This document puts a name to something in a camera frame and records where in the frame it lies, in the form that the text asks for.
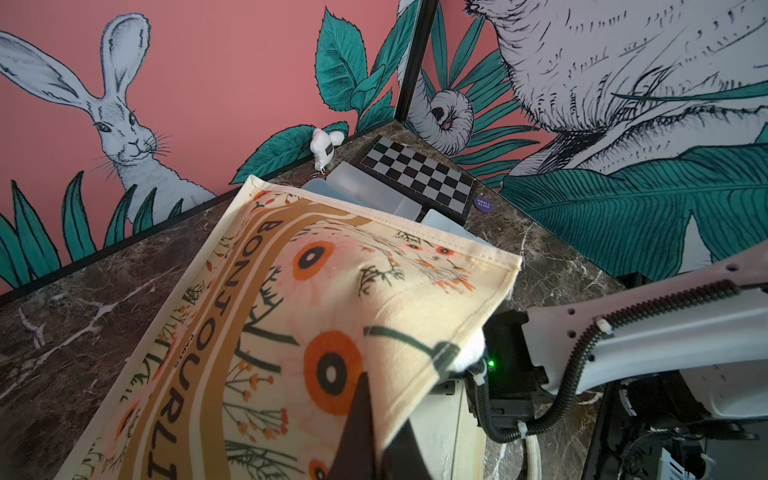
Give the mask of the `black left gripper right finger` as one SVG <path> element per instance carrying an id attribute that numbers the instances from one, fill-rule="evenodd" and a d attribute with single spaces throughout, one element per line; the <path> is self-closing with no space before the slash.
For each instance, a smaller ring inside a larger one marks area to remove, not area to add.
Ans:
<path id="1" fill-rule="evenodd" d="M 431 480 L 410 421 L 407 421 L 384 451 L 382 478 Z"/>

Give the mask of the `black white chessboard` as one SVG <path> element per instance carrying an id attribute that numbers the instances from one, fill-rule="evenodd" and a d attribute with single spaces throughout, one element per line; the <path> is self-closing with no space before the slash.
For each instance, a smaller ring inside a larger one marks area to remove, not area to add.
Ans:
<path id="1" fill-rule="evenodd" d="M 463 169 L 384 136 L 352 165 L 461 226 L 467 221 L 476 180 Z"/>

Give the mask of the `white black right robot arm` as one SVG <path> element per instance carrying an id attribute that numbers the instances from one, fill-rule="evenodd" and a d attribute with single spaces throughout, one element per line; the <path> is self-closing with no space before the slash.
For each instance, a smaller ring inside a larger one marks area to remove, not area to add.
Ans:
<path id="1" fill-rule="evenodd" d="M 509 311 L 484 326 L 466 381 L 499 444 L 537 441 L 605 390 L 586 479 L 707 479 L 709 441 L 767 418 L 767 247 L 607 297 Z"/>

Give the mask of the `pale mint case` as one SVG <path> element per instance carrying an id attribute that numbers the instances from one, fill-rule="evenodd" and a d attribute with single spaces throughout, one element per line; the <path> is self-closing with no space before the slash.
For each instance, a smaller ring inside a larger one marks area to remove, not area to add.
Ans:
<path id="1" fill-rule="evenodd" d="M 459 236 L 465 239 L 475 241 L 477 243 L 481 243 L 483 245 L 490 246 L 490 243 L 487 242 L 486 240 L 483 240 L 482 238 L 479 238 L 473 235 L 472 233 L 468 232 L 463 226 L 459 225 L 458 223 L 454 222 L 450 218 L 446 217 L 445 215 L 441 214 L 440 212 L 434 209 L 428 210 L 427 213 L 424 215 L 424 217 L 421 219 L 420 223 L 455 236 Z"/>

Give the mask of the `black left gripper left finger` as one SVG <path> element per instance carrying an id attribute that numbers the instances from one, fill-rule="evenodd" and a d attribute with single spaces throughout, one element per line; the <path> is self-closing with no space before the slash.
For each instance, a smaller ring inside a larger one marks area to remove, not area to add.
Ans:
<path id="1" fill-rule="evenodd" d="M 376 453 L 368 374 L 358 379 L 342 437 L 330 467 L 330 480 L 371 480 L 376 477 Z"/>

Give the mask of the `small white toy figure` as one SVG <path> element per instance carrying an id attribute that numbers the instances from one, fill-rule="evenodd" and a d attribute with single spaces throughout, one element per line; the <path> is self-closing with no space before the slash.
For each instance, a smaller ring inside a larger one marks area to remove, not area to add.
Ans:
<path id="1" fill-rule="evenodd" d="M 331 162 L 335 155 L 335 149 L 343 144 L 345 134 L 342 131 L 334 130 L 326 132 L 323 129 L 315 128 L 310 141 L 310 151 L 314 158 L 314 169 L 321 174 L 325 173 L 325 167 Z"/>

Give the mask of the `small purple round sticker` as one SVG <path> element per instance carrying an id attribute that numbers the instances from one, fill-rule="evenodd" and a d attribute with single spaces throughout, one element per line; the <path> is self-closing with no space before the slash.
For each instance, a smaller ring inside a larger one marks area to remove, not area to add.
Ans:
<path id="1" fill-rule="evenodd" d="M 493 203 L 486 197 L 478 196 L 473 200 L 474 207 L 483 213 L 490 213 L 493 210 Z"/>

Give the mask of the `translucent white pencil case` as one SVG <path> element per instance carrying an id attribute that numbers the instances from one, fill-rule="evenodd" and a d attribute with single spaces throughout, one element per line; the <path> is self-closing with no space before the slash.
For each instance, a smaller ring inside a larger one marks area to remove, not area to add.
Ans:
<path id="1" fill-rule="evenodd" d="M 368 208 L 411 221 L 416 221 L 422 210 L 416 201 L 348 162 L 338 164 L 326 180 Z"/>

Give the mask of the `cream floral canvas tote bag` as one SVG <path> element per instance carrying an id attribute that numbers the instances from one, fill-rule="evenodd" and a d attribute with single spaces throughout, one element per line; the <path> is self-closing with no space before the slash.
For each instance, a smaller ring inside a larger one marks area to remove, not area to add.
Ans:
<path id="1" fill-rule="evenodd" d="M 58 475 L 319 479 L 362 383 L 380 457 L 520 267 L 493 246 L 250 177 Z"/>

